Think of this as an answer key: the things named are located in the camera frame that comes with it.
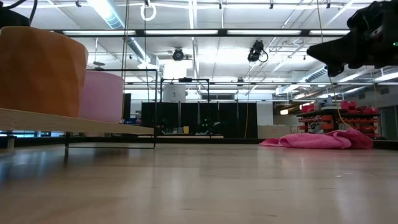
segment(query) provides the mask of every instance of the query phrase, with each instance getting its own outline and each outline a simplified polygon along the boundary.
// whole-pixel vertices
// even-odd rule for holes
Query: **wooden floor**
[[[70,149],[67,161],[62,146],[0,156],[0,223],[397,220],[396,151],[161,144]]]

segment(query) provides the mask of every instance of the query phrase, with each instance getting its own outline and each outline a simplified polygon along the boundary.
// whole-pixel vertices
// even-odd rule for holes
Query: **pink cylinder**
[[[87,71],[81,93],[80,118],[118,123],[123,107],[123,79],[106,72]]]

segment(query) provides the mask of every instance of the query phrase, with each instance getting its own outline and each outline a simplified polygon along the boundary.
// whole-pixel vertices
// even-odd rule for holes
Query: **hanging ring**
[[[152,15],[149,18],[145,17],[145,9],[147,8],[152,8],[154,11],[152,13]],[[145,4],[141,6],[141,18],[145,21],[151,21],[153,19],[155,19],[156,16],[156,7],[155,6],[146,6]]]

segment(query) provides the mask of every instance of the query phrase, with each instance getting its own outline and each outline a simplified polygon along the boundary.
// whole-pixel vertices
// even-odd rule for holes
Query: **orange cylinder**
[[[0,108],[78,117],[85,46],[31,27],[0,30]]]

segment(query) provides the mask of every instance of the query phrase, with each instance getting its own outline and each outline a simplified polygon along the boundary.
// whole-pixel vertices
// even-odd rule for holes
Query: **ductwork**
[[[104,19],[107,25],[112,29],[124,29],[126,26],[113,7],[110,0],[87,0],[88,3],[95,9],[95,11]],[[142,47],[137,43],[133,37],[122,38],[126,41],[127,45],[137,56],[141,63],[151,63],[158,66],[159,60],[155,55],[146,54]]]
[[[312,82],[312,80],[319,78],[323,75],[326,75],[328,73],[328,70],[324,68],[324,66],[322,66],[321,69],[318,69],[316,72],[310,73],[309,75],[307,75],[304,78],[305,82]]]
[[[312,69],[311,71],[308,72],[300,81],[298,82],[312,82],[312,80],[319,78],[323,75],[326,75],[328,73],[328,70],[325,69],[325,66],[322,65],[321,67],[316,67]],[[300,87],[302,85],[285,85],[276,88],[275,93],[276,95],[279,94],[284,94],[284,93],[290,93],[291,91],[295,90],[296,88]]]

